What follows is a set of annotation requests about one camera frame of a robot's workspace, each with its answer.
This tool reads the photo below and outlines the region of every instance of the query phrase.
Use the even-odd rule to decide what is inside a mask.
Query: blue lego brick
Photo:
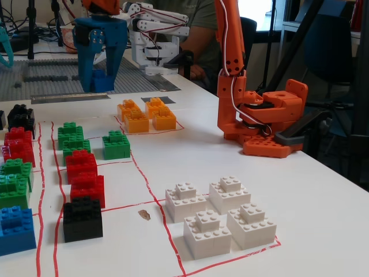
[[[36,248],[32,210],[0,209],[0,256]]]

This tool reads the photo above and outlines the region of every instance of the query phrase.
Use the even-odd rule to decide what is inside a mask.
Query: orange lego brick
[[[132,99],[124,100],[123,104],[117,106],[118,118],[123,122],[125,120],[125,115],[130,114],[131,109],[140,109]]]
[[[273,140],[274,136],[255,136],[243,144],[243,153],[250,156],[263,156],[270,158],[286,158],[295,151],[302,150],[302,144],[284,146]]]
[[[145,114],[149,119],[152,119],[153,112],[159,111],[160,107],[165,106],[163,101],[160,100],[160,98],[151,98],[150,102],[146,102],[145,105]]]
[[[176,129],[177,119],[172,111],[167,107],[160,107],[159,111],[153,113],[152,125],[155,130]]]
[[[138,108],[131,109],[125,114],[125,128],[128,133],[143,133],[149,131],[149,119]]]

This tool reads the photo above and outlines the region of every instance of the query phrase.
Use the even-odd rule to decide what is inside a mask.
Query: small debris
[[[146,212],[146,210],[142,209],[140,211],[138,211],[139,215],[141,215],[141,217],[143,219],[146,219],[146,220],[150,220],[151,217],[150,217],[150,214],[148,212]]]

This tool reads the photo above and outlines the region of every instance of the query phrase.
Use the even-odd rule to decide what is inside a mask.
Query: yellow lego brick
[[[153,113],[152,125],[155,130],[176,129],[177,119],[172,111],[167,107],[160,107],[159,111]]]
[[[160,98],[151,98],[150,102],[146,102],[145,105],[145,114],[149,119],[152,119],[152,113],[154,111],[159,111],[160,107],[165,106],[163,101]]]
[[[123,122],[125,120],[125,114],[130,114],[131,109],[140,109],[133,100],[124,100],[123,104],[117,106],[118,118]]]
[[[149,119],[138,108],[131,109],[130,114],[125,114],[125,128],[128,133],[143,133],[149,131]]]

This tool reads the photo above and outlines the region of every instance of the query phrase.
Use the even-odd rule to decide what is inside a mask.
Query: red lego brick
[[[22,159],[24,163],[32,163],[32,167],[36,167],[33,149],[29,143],[24,143],[22,139],[6,140],[5,146],[1,148],[4,162],[8,159]]]
[[[75,150],[72,156],[66,157],[68,183],[74,177],[83,172],[93,172],[97,176],[97,164],[94,154],[88,154],[87,150]]]
[[[97,176],[94,172],[82,172],[72,178],[70,199],[89,196],[91,200],[100,200],[102,208],[105,208],[104,176]]]
[[[22,140],[24,143],[28,143],[29,146],[32,145],[32,132],[25,131],[23,127],[12,128],[10,132],[5,134],[4,145],[6,145],[6,141],[8,140]]]

